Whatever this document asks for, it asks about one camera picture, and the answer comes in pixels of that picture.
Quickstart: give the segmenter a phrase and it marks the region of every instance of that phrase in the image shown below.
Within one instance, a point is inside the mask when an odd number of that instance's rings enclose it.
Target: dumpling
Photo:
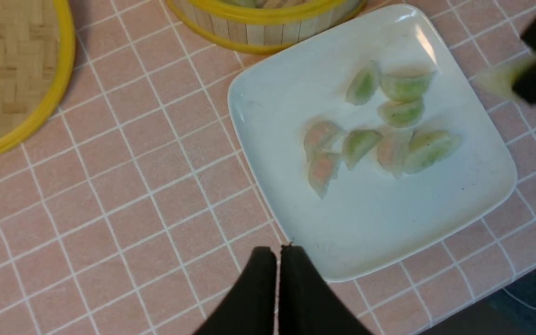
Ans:
[[[378,144],[378,163],[394,178],[402,176],[402,164],[409,154],[409,142],[413,131],[399,131],[385,136]]]
[[[332,121],[320,121],[312,125],[303,140],[307,161],[312,161],[324,150],[330,150],[342,133],[343,130]]]
[[[496,67],[486,68],[477,74],[475,81],[484,89],[504,99],[520,102],[512,86],[529,68],[536,64],[536,54],[508,61]]]
[[[382,140],[378,132],[371,130],[356,130],[351,132],[342,144],[342,158],[349,170],[353,170],[357,163],[368,154],[372,148]]]
[[[378,87],[378,63],[370,60],[368,65],[362,68],[362,70],[355,75],[355,78],[353,78],[351,85],[349,85],[347,89],[347,98],[345,101],[354,104],[355,106],[364,105],[374,96]]]
[[[383,74],[380,84],[383,93],[390,99],[398,102],[415,101],[429,89],[435,72],[416,77],[396,77]]]
[[[335,153],[321,153],[311,162],[307,180],[320,199],[324,199],[330,180],[338,178],[340,162],[341,155]]]
[[[447,131],[434,131],[415,136],[404,159],[404,172],[416,174],[438,161],[450,157],[462,143],[462,137]]]
[[[412,127],[421,121],[425,105],[423,98],[406,104],[384,104],[378,108],[378,114],[387,124],[395,128]]]

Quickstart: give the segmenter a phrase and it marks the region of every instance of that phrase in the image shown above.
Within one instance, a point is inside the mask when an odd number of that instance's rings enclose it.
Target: green dumpling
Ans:
[[[413,138],[404,159],[406,174],[416,174],[450,157],[462,143],[462,137],[447,131],[434,131]]]
[[[378,115],[389,126],[395,128],[412,127],[421,121],[425,112],[423,98],[406,104],[384,104],[378,108]]]
[[[371,130],[352,131],[342,144],[342,159],[349,170],[353,170],[357,163],[368,154],[381,140],[378,132]]]
[[[435,72],[416,77],[396,77],[383,74],[380,84],[383,93],[390,99],[398,102],[415,101],[429,89]]]
[[[361,106],[374,96],[374,93],[379,87],[379,68],[378,63],[373,60],[368,62],[368,65],[362,68],[358,74],[355,75],[351,85],[347,89],[346,102],[354,104],[355,106]]]

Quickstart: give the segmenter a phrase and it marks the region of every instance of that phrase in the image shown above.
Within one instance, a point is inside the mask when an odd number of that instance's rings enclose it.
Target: woven bamboo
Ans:
[[[217,4],[219,0],[167,0],[167,4],[187,26],[216,44],[246,53],[270,54],[338,25],[366,3],[255,1],[257,8]]]
[[[53,0],[0,0],[0,138],[38,108],[58,62]]]

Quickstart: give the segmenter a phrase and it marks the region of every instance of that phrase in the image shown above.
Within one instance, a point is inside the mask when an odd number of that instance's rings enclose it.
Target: translucent dumpling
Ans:
[[[380,84],[383,93],[390,99],[398,102],[415,101],[429,89],[435,72],[414,77],[400,77],[382,74]]]
[[[381,119],[387,125],[395,128],[407,128],[416,125],[423,118],[424,112],[423,98],[418,98],[406,104],[389,102],[378,108],[378,114]]]
[[[332,121],[319,121],[312,125],[303,139],[307,161],[312,161],[324,150],[330,150],[342,134],[343,130]]]
[[[353,170],[357,163],[382,140],[378,132],[371,130],[356,130],[351,132],[342,145],[342,158],[349,170]]]
[[[334,153],[321,153],[311,162],[307,180],[320,199],[324,199],[330,180],[338,177],[340,162],[341,155]]]
[[[462,137],[447,131],[434,131],[415,136],[404,159],[404,172],[416,174],[438,161],[450,157],[462,143]]]
[[[385,136],[378,144],[378,163],[394,178],[402,176],[404,158],[409,153],[409,142],[413,131],[405,130]]]
[[[355,75],[347,89],[346,102],[361,106],[374,96],[379,87],[378,63],[370,60],[368,65]]]
[[[477,74],[475,81],[490,93],[504,99],[520,101],[521,98],[512,91],[512,86],[534,64],[536,54],[527,55],[496,67],[486,68]]]

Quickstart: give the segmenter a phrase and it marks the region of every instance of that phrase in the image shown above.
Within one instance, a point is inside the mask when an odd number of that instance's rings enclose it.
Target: bamboo steamer lid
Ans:
[[[67,0],[0,0],[0,153],[36,131],[67,87],[74,53],[69,13]],[[58,71],[60,17],[65,35],[71,31],[64,41],[64,74]]]

